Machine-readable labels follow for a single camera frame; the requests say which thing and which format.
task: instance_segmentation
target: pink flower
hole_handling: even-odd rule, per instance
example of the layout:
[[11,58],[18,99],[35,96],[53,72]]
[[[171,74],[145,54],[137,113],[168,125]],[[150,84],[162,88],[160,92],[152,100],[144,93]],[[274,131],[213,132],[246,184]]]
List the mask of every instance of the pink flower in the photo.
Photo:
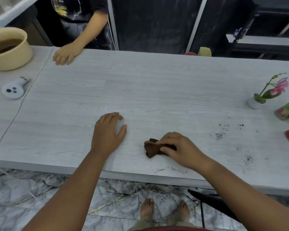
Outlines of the pink flower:
[[276,95],[278,93],[285,92],[285,88],[288,87],[289,83],[287,78],[282,78],[280,81],[277,82],[276,86],[271,90],[271,95]]

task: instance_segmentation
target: round container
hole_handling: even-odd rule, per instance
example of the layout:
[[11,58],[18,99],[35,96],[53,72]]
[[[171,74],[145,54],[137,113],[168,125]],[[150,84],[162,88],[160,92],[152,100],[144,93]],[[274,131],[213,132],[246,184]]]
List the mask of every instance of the round container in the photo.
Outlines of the round container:
[[20,43],[6,52],[0,53],[0,70],[17,69],[27,64],[33,57],[33,51],[27,42],[27,33],[19,28],[0,28],[0,42],[21,40]]
[[255,101],[254,97],[251,97],[248,101],[247,101],[247,105],[252,108],[252,109],[261,109],[263,107],[264,104],[260,104],[257,101]]

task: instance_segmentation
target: wood grain surface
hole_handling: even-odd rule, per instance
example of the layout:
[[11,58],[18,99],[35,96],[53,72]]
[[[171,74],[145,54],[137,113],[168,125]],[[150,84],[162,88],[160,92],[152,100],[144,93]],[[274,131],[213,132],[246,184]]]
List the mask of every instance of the wood grain surface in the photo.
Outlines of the wood grain surface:
[[289,190],[289,120],[273,114],[289,102],[289,88],[263,109],[246,105],[274,74],[289,77],[289,62],[85,50],[56,66],[51,57],[0,143],[1,167],[72,173],[89,151],[95,122],[118,111],[127,136],[103,177],[203,184],[171,158],[145,155],[145,140],[177,131],[246,182]]

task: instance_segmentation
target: brown liquid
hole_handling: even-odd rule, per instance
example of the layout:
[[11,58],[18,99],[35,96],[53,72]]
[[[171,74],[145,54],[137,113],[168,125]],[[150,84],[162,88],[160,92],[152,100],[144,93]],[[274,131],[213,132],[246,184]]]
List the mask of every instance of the brown liquid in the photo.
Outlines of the brown liquid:
[[8,39],[8,40],[0,41],[0,54],[5,53],[15,48],[21,42],[23,42],[22,39]]

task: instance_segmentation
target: bare foot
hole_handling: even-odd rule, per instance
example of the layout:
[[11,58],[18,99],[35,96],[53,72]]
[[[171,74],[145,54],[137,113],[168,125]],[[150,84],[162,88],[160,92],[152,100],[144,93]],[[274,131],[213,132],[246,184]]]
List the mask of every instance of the bare foot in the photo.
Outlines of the bare foot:
[[190,211],[188,209],[186,202],[184,202],[183,200],[178,205],[177,212],[181,216],[182,221],[185,221],[185,222],[189,221]]
[[140,209],[140,219],[152,217],[154,209],[153,199],[146,199]]

